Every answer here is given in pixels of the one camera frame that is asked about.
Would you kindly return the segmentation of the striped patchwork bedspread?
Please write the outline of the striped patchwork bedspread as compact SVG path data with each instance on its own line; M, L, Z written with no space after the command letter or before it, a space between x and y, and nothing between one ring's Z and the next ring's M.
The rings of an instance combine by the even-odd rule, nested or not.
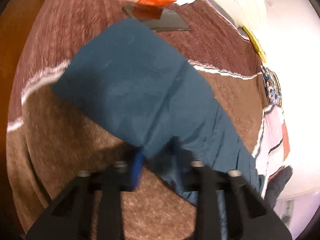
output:
M125 161L132 152L142 153L52 90L83 46L110 26L125 19L134 20L123 12L126 5L131 4L123 0L46 0L33 24L18 62L7 125L9 182L26 235L80 171L100 172L117 161ZM259 90L263 115L252 154L255 168L264 179L262 190L254 189L239 171L265 201L268 178L260 170L258 159L270 152L263 145L266 133L263 122L270 105L260 57L248 36L208 0L183 6L172 4L168 9L175 10L191 29L152 30L156 35L196 69L251 80L248 89ZM97 239L101 197L102 192L96 191L90 239ZM222 239L227 239L222 191L217 192L217 198ZM182 198L151 172L144 158L138 187L121 193L124 239L190 239L195 228L196 204Z

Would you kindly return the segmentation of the colourful patterned pillow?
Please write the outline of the colourful patterned pillow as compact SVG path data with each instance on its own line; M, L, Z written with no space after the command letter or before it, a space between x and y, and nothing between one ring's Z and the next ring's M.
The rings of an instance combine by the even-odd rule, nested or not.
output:
M261 72L265 85L265 93L269 104L272 106L282 107L282 94L279 79L275 72L261 65Z

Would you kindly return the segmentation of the teal quilted puffer jacket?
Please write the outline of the teal quilted puffer jacket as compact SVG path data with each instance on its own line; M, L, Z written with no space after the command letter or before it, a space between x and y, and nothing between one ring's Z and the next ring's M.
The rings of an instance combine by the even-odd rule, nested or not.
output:
M195 204L181 174L199 160L210 171L240 170L257 191L252 151L263 108L251 80L196 69L147 26L125 19L83 46L53 93L139 148L148 169Z

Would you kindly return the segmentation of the dark flat tablet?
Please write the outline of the dark flat tablet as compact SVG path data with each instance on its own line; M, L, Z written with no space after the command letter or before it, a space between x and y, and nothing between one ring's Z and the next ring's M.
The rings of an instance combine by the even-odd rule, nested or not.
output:
M175 11L144 5L126 5L123 12L153 31L189 31L191 27Z

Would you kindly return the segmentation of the black puffer jacket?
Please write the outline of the black puffer jacket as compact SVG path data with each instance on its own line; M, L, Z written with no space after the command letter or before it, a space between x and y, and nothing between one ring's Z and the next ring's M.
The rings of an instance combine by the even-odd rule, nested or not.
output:
M274 209L277 198L292 177L292 174L293 168L291 166L287 166L282 168L268 183L265 193L265 201L272 209Z

